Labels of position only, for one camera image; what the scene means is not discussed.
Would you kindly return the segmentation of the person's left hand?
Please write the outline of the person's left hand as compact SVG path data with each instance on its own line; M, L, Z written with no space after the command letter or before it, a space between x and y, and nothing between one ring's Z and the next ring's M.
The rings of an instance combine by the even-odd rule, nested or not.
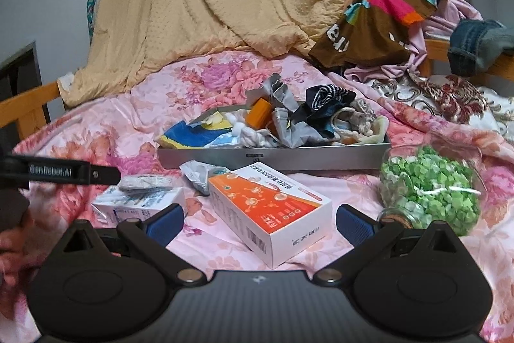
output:
M16 227L1 233L1 288L11 290L23 270L39 266L37 227L29 204Z

